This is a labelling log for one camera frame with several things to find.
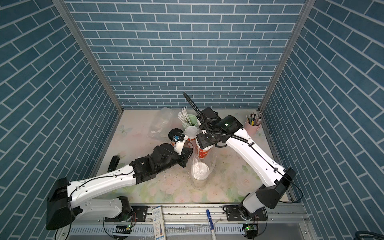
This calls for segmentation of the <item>clear plastic carrier bag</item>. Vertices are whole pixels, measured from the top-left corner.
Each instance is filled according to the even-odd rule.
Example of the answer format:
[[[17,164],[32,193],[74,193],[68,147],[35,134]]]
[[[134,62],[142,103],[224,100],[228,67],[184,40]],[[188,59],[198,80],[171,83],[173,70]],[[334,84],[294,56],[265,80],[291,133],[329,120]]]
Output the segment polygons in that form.
[[[216,161],[217,151],[214,148],[203,151],[194,145],[188,165],[190,167],[190,179],[195,188],[200,190],[206,187],[207,180],[216,166]]]

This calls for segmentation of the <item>beige cup white lid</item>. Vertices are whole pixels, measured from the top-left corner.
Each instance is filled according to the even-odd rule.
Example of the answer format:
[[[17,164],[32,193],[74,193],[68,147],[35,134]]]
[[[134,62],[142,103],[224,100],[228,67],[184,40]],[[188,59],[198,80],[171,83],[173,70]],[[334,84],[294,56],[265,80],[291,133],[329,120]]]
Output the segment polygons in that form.
[[[210,174],[207,164],[196,162],[192,165],[192,180],[196,188],[204,188]]]

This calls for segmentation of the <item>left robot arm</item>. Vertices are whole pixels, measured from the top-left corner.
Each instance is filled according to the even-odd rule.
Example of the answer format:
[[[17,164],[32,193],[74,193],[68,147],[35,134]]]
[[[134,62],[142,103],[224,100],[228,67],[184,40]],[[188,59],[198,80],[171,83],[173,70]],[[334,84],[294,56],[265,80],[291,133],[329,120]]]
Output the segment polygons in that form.
[[[58,230],[75,220],[108,218],[121,222],[129,218],[133,209],[128,198],[102,200],[99,196],[154,179],[175,165],[184,168],[192,154],[189,146],[165,143],[156,146],[151,154],[98,177],[72,182],[67,178],[56,180],[47,197],[46,229]]]

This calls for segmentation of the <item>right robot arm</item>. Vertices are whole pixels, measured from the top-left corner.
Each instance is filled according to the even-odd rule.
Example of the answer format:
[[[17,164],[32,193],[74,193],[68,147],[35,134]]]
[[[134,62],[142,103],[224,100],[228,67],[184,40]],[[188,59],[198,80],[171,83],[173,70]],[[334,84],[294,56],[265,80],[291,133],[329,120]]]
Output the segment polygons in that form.
[[[228,115],[221,119],[210,107],[200,111],[187,93],[183,95],[197,113],[202,130],[196,137],[197,145],[202,150],[210,147],[232,148],[252,167],[263,183],[239,204],[241,216],[249,220],[262,208],[274,209],[293,183],[296,172],[292,168],[285,169],[271,159],[235,117]]]

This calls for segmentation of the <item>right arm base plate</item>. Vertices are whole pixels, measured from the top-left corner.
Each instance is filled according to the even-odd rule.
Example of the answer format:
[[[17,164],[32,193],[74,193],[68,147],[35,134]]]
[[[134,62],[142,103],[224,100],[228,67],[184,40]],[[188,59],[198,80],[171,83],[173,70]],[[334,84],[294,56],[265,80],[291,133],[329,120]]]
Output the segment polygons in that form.
[[[223,211],[226,213],[227,221],[266,221],[267,211],[265,208],[260,208],[254,213],[248,212],[241,204],[240,205],[224,205]]]

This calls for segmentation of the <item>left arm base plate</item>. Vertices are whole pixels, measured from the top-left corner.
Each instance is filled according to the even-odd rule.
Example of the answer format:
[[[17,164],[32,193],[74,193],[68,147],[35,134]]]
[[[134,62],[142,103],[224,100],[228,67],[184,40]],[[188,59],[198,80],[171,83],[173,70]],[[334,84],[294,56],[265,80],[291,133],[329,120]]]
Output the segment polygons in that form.
[[[115,218],[105,218],[107,223],[141,223],[145,222],[148,212],[148,206],[139,205],[131,206],[132,211],[130,213],[121,213]]]

